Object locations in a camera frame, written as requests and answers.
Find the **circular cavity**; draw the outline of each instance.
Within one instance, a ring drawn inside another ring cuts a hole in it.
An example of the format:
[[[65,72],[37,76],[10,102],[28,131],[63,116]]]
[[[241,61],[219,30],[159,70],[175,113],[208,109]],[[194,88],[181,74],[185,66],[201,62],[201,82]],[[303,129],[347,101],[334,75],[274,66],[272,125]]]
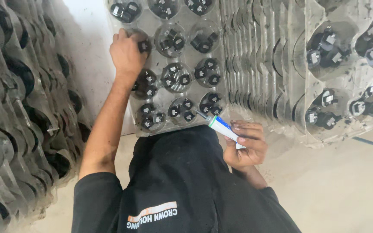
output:
[[[178,126],[187,126],[196,119],[196,105],[188,98],[175,99],[168,108],[168,116]]]
[[[203,16],[213,9],[213,0],[184,0],[185,5],[196,15]]]
[[[207,115],[220,115],[225,106],[225,98],[220,93],[209,92],[201,99],[199,110]]]
[[[195,67],[194,77],[203,87],[215,87],[221,80],[220,61],[215,58],[202,59]]]
[[[192,78],[185,64],[171,63],[163,69],[161,82],[168,91],[182,93],[189,89]]]
[[[160,106],[153,103],[146,103],[136,112],[135,121],[141,131],[154,133],[165,126],[166,117],[165,112]]]
[[[149,9],[161,19],[174,17],[180,8],[178,1],[173,0],[148,0]]]
[[[195,24],[189,32],[189,44],[202,54],[207,54],[219,45],[220,29],[205,19]]]
[[[167,58],[179,57],[186,44],[185,31],[179,24],[164,24],[156,30],[155,47]]]
[[[132,94],[137,99],[151,99],[156,95],[159,87],[160,82],[156,74],[149,69],[142,69],[132,88]]]

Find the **concrete floor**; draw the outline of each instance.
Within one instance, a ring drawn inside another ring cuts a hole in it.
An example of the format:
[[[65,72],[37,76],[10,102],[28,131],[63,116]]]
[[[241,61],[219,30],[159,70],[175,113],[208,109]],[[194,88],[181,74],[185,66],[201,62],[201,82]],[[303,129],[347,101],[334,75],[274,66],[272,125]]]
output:
[[[57,20],[67,31],[80,93],[95,118],[114,77],[107,10],[102,0],[53,3]],[[131,133],[130,119],[125,125],[123,133]],[[373,131],[361,137],[373,140]],[[116,170],[122,187],[129,182],[128,166],[136,140],[134,135],[126,135],[120,141]],[[276,134],[268,135],[267,142],[269,153],[259,170],[302,232],[373,233],[373,146],[349,139],[313,150]],[[70,232],[76,181],[58,190],[57,203],[29,232]]]
[[[361,137],[373,140],[373,131]],[[120,141],[115,165],[122,187],[129,183],[136,140],[126,135]],[[373,233],[373,146],[349,139],[309,149],[276,134],[267,141],[270,149],[259,170],[302,232]],[[75,183],[58,190],[57,203],[30,232],[70,232]]]

